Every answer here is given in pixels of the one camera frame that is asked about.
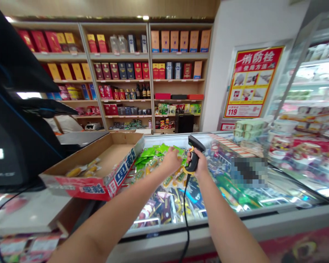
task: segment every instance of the red poster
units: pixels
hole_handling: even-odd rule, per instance
[[[273,82],[284,47],[239,51],[224,118],[257,118]]]

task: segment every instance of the yogurt cup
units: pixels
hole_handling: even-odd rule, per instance
[[[274,130],[292,133],[299,122],[292,120],[277,119],[274,121]]]

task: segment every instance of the red storage box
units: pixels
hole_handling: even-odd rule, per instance
[[[188,94],[188,99],[204,99],[204,95],[203,94]]]
[[[170,93],[155,93],[155,99],[171,99]]]

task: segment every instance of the bottle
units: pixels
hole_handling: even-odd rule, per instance
[[[131,92],[131,99],[136,99],[135,89],[132,89],[132,92]]]
[[[129,89],[127,89],[127,91],[125,92],[125,99],[130,99],[130,98],[131,98],[131,93]]]
[[[140,86],[139,84],[136,84],[136,98],[141,99],[141,92],[140,92]]]
[[[147,93],[147,98],[148,99],[151,99],[150,84],[147,84],[147,91],[146,91],[146,93]]]
[[[120,89],[120,99],[125,99],[124,89]]]
[[[147,91],[146,91],[145,85],[143,85],[143,90],[141,92],[142,92],[143,99],[147,99]]]

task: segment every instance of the wall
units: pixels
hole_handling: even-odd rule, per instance
[[[309,0],[293,5],[289,5],[289,0],[221,2],[213,29],[202,131],[217,130],[233,48],[296,37],[309,3]]]

